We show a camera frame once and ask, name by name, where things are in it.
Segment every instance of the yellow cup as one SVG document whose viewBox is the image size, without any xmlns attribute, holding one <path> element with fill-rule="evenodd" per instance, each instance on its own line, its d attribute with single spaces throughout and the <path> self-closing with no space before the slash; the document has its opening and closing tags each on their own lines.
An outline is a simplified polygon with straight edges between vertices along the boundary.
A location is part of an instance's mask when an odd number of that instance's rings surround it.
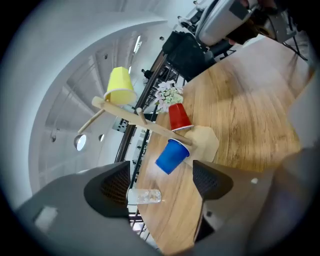
<svg viewBox="0 0 320 256">
<path fill-rule="evenodd" d="M 108 83 L 108 88 L 104 94 L 104 100 L 109 100 L 115 105 L 124 106 L 135 102 L 137 94 L 132 86 L 128 69 L 120 66 L 115 67 Z"/>
</svg>

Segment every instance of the red cup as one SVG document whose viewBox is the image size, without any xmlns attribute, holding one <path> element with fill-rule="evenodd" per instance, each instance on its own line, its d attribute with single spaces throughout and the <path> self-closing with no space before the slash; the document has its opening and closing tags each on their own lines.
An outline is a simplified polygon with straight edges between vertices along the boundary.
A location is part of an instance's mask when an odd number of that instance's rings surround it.
<svg viewBox="0 0 320 256">
<path fill-rule="evenodd" d="M 187 116 L 185 108 L 181 103 L 177 103 L 169 107 L 169 116 L 171 130 L 173 132 L 193 127 L 189 117 Z"/>
</svg>

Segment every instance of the wooden stick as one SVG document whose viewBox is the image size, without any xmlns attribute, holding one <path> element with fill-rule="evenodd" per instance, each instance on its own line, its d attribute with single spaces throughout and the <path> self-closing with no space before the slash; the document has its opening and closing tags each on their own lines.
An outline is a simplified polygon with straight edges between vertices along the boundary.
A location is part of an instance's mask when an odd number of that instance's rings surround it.
<svg viewBox="0 0 320 256">
<path fill-rule="evenodd" d="M 136 109 L 136 112 L 138 113 L 139 117 L 141 118 L 142 123 L 143 123 L 144 125 L 147 125 L 148 123 L 147 123 L 147 121 L 146 121 L 146 118 L 145 118 L 144 113 L 142 112 L 141 107 L 138 107 L 138 108 Z"/>
<path fill-rule="evenodd" d="M 93 117 L 89 119 L 79 130 L 78 134 L 82 134 L 85 129 L 88 128 L 89 125 L 91 125 L 98 117 L 100 117 L 105 112 L 104 109 L 100 109 Z"/>
<path fill-rule="evenodd" d="M 181 136 L 171 130 L 168 130 L 168 129 L 166 129 L 156 123 L 153 123 L 149 120 L 145 120 L 146 124 L 144 124 L 142 119 L 137 114 L 130 113 L 129 111 L 124 110 L 123 108 L 115 106 L 115 105 L 111 104 L 110 102 L 104 101 L 103 98 L 94 97 L 92 100 L 92 105 L 97 108 L 103 109 L 106 112 L 109 112 L 116 117 L 121 117 L 124 120 L 128 120 L 131 123 L 134 123 L 134 124 L 141 126 L 145 129 L 151 130 L 157 134 L 160 134 L 160 135 L 165 136 L 170 139 L 179 140 L 184 144 L 192 146 L 191 139 L 183 137 L 183 136 Z"/>
</svg>

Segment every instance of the blue cup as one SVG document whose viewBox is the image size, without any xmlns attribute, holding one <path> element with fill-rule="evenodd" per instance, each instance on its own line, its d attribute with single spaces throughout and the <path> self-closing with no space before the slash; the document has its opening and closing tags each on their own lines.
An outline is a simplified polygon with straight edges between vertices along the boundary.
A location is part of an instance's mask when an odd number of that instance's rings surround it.
<svg viewBox="0 0 320 256">
<path fill-rule="evenodd" d="M 180 141 L 171 138 L 165 146 L 163 152 L 155 161 L 165 173 L 170 174 L 182 161 L 190 156 L 190 152 Z"/>
</svg>

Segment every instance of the wooden table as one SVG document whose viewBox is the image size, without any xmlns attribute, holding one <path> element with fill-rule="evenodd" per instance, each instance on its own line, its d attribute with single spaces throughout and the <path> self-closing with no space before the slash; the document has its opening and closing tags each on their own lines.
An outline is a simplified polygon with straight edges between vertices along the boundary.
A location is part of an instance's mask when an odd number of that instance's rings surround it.
<svg viewBox="0 0 320 256">
<path fill-rule="evenodd" d="M 265 38 L 190 81 L 183 106 L 192 124 L 214 130 L 219 140 L 214 163 L 262 172 L 300 149 L 286 112 L 310 77 L 305 61 Z M 156 123 L 170 129 L 169 114 L 158 115 Z M 137 181 L 138 188 L 159 189 L 162 201 L 138 209 L 161 251 L 172 254 L 194 244 L 202 199 L 187 164 L 170 175 L 156 166 L 166 144 L 165 137 L 151 135 Z"/>
</svg>

